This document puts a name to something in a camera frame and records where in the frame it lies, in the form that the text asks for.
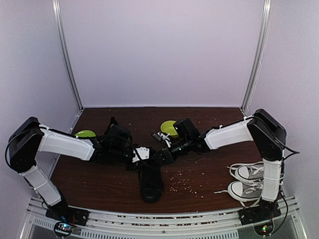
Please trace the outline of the black sneaker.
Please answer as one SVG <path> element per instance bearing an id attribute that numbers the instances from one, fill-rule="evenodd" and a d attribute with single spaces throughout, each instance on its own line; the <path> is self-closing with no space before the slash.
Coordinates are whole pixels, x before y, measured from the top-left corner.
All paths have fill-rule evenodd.
<path id="1" fill-rule="evenodd" d="M 140 195 L 145 203 L 156 203 L 164 192 L 161 165 L 143 165 L 139 170 Z"/>
<path id="2" fill-rule="evenodd" d="M 111 117 L 110 123 L 104 132 L 102 145 L 107 149 L 121 149 L 132 143 L 133 138 L 130 131 L 120 126 L 115 117 Z"/>

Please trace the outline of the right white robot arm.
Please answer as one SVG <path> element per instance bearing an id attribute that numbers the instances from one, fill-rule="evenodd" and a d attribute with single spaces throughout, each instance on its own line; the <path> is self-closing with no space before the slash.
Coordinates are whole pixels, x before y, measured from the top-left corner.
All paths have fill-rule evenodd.
<path id="1" fill-rule="evenodd" d="M 283 180 L 283 161 L 287 132 L 264 109 L 258 109 L 242 120 L 199 133 L 189 118 L 174 123 L 182 138 L 160 150 L 165 164 L 174 163 L 179 157 L 193 151 L 204 153 L 241 142 L 255 143 L 262 160 L 256 163 L 235 163 L 229 173 L 235 181 L 225 190 L 241 204 L 263 201 L 256 208 L 259 219 L 267 219 L 274 211 Z"/>

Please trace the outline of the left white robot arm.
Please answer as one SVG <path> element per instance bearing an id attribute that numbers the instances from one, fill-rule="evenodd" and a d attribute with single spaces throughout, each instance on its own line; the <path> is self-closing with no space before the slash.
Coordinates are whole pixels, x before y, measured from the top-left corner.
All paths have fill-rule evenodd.
<path id="1" fill-rule="evenodd" d="M 123 162 L 126 167 L 140 166 L 141 198 L 146 203 L 157 202 L 163 193 L 158 153 L 152 148 L 133 144 L 130 131 L 111 118 L 101 136 L 72 135 L 40 124 L 28 118 L 9 138 L 4 158 L 10 169 L 21 175 L 40 195 L 48 210 L 61 221 L 67 221 L 72 211 L 58 188 L 48 179 L 36 162 L 38 152 L 75 157 L 87 162 Z"/>

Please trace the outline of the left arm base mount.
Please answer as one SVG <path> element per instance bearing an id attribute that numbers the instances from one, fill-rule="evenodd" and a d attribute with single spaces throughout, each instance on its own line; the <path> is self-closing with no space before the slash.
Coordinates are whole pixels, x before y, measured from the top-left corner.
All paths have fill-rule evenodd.
<path id="1" fill-rule="evenodd" d="M 78 226 L 86 226 L 89 212 L 73 207 L 68 207 L 64 212 L 57 212 L 49 207 L 45 216 L 57 220 L 53 226 L 53 232 L 58 238 L 64 239 L 75 232 Z"/>

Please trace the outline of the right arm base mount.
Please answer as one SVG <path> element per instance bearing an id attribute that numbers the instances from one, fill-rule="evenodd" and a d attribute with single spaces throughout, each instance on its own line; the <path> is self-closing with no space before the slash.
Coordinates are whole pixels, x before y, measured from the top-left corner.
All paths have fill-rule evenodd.
<path id="1" fill-rule="evenodd" d="M 281 215 L 276 202 L 261 201 L 255 207 L 245 207 L 238 211 L 241 225 L 254 225 L 254 231 L 259 236 L 269 236 L 274 230 L 273 219 Z"/>

